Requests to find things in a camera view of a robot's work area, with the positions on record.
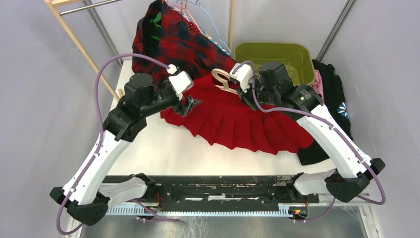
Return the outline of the blue floral garment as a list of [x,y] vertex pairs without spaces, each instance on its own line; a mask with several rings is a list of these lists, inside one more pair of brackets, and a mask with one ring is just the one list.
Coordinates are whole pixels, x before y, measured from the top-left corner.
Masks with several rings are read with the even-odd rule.
[[215,44],[217,47],[219,47],[225,54],[227,54],[228,56],[230,55],[230,52],[227,51],[222,45],[220,45],[217,41],[215,41],[210,35],[205,34],[205,36],[213,43]]

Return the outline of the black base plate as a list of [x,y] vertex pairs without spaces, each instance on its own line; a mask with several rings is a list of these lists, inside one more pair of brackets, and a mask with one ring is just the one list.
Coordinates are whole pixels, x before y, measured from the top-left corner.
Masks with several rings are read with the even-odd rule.
[[279,204],[319,203],[300,195],[291,176],[150,176],[155,184],[138,200],[158,203],[164,212],[264,212]]

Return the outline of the pink hanger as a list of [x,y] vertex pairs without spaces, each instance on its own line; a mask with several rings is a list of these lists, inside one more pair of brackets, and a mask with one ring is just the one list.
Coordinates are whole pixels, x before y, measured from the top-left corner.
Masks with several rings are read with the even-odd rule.
[[196,20],[190,13],[188,8],[188,3],[191,3],[190,0],[163,0],[162,2],[167,3],[175,11],[177,11],[181,18],[187,23],[187,26],[191,31],[210,39],[210,36],[198,26]]

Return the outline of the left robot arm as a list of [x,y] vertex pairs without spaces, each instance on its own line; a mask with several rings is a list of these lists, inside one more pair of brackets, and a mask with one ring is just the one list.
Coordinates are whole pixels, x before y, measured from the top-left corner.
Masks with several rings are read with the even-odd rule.
[[107,173],[138,133],[146,118],[169,108],[186,116],[198,100],[183,94],[194,85],[184,71],[172,74],[158,88],[151,75],[134,74],[124,86],[124,96],[106,119],[101,120],[99,137],[74,177],[63,187],[54,187],[50,196],[84,225],[98,223],[110,208],[141,198],[154,199],[154,181],[145,174],[129,176],[124,182],[102,186]]

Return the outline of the green hanger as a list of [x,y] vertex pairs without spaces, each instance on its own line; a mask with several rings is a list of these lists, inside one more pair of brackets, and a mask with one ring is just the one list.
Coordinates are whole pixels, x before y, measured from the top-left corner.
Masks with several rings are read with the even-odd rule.
[[161,12],[158,12],[156,14],[156,16],[150,20],[150,25],[151,25],[151,38],[156,40],[156,41],[160,41],[160,36],[161,36],[161,28],[162,28],[162,17],[161,17]]

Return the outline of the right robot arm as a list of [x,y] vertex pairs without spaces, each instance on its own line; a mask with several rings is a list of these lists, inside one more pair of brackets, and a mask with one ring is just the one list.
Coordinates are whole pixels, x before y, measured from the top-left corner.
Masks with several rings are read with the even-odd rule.
[[269,105],[267,113],[283,112],[307,131],[335,165],[334,169],[314,174],[295,175],[286,196],[292,202],[306,195],[327,193],[341,202],[361,198],[373,180],[382,205],[386,201],[378,174],[385,163],[364,153],[334,120],[319,94],[309,85],[295,86],[286,66],[277,61],[256,68],[250,60],[234,65],[230,78],[237,83],[237,92],[253,110]]

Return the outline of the green plastic basket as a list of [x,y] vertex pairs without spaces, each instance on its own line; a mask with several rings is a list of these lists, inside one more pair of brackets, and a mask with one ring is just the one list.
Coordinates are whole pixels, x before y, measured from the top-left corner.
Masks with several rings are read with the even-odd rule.
[[256,70],[268,62],[282,63],[295,86],[312,85],[316,80],[310,51],[297,43],[241,43],[234,50],[234,59],[237,62],[250,60]]

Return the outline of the wooden clothes rack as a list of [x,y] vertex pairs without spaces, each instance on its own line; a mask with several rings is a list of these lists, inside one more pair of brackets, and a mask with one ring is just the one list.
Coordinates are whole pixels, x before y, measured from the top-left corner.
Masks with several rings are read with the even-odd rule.
[[[63,27],[67,35],[70,37],[70,39],[74,42],[78,50],[81,52],[81,54],[85,57],[88,64],[92,67],[95,73],[99,72],[99,68],[93,58],[90,56],[88,51],[83,46],[80,39],[77,37],[76,33],[74,33],[73,29],[70,27],[68,22],[64,19],[65,15],[70,15],[72,13],[77,13],[81,11],[88,11],[88,14],[93,21],[96,29],[98,30],[100,36],[102,37],[103,41],[107,45],[107,47],[111,50],[112,54],[114,56],[118,55],[119,52],[113,43],[109,33],[107,32],[99,14],[95,10],[96,7],[109,5],[115,2],[120,2],[121,0],[103,0],[98,3],[93,3],[91,0],[44,0],[43,2],[46,4],[48,9],[52,12],[54,17],[57,19],[59,24]],[[160,0],[160,2],[165,2],[171,6],[176,7],[181,13],[185,12],[185,15],[187,16],[187,19],[191,19],[192,22],[198,26],[196,20],[194,19],[193,15],[191,14],[190,10],[188,9],[188,3],[190,5],[196,5],[198,6],[203,12],[206,12],[199,3],[200,0]],[[235,18],[235,6],[236,6],[236,0],[228,0],[229,5],[228,7],[225,7],[224,9],[228,10],[228,32],[227,32],[227,44],[226,42],[222,41],[220,38],[220,35],[218,31],[216,30],[217,27],[213,24],[213,27],[215,31],[218,34],[218,39],[221,43],[223,43],[228,51],[232,50],[233,47],[233,31],[234,31],[234,18]],[[64,7],[76,3],[82,3],[82,7],[66,10],[66,11],[59,11],[59,7]],[[107,79],[104,76],[100,77],[102,83],[105,85],[107,90],[111,93],[115,101],[118,101],[120,97],[122,96],[122,93],[116,93],[115,89],[111,87],[110,83],[107,81]]]

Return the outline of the red plaid shirt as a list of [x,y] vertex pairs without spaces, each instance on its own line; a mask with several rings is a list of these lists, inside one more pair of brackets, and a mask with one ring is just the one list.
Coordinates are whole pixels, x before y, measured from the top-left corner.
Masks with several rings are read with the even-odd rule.
[[[150,25],[158,12],[162,17],[159,42],[151,38]],[[173,64],[192,79],[200,79],[214,68],[230,71],[236,64],[208,38],[191,31],[177,11],[158,0],[149,5],[145,16],[138,21],[132,50],[166,65]]]

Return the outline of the red polka dot garment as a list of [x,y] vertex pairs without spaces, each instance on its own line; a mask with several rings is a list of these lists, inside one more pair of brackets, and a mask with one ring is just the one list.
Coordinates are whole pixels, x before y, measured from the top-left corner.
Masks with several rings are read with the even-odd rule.
[[201,30],[201,28],[197,25],[195,20],[190,15],[187,15],[183,12],[181,12],[180,15],[182,19],[186,21],[187,26],[191,31],[204,35],[204,32]]

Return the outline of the pink cloth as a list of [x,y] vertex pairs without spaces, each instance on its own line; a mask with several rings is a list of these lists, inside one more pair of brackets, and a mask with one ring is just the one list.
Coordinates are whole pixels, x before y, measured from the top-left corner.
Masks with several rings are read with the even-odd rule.
[[314,91],[319,94],[323,101],[325,101],[324,98],[324,91],[323,91],[323,83],[322,83],[322,76],[319,72],[319,70],[315,70],[315,81],[312,83],[311,87],[314,89]]

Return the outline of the wooden hanger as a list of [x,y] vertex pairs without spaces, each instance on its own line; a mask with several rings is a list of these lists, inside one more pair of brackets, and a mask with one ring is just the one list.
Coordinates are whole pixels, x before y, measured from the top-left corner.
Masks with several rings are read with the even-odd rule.
[[225,92],[239,95],[237,90],[237,81],[233,79],[228,72],[215,68],[211,71],[211,74],[215,80],[221,83],[221,85],[215,85],[217,88]]

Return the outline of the red pleated skirt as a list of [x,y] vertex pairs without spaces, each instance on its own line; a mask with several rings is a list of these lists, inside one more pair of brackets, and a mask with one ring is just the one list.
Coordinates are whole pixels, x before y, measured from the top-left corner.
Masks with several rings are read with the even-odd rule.
[[201,103],[185,117],[173,109],[160,116],[169,124],[184,126],[210,145],[216,143],[229,149],[245,148],[276,155],[280,151],[297,153],[314,142],[290,116],[282,112],[253,111],[237,95],[217,88],[210,74],[196,79],[186,95]]

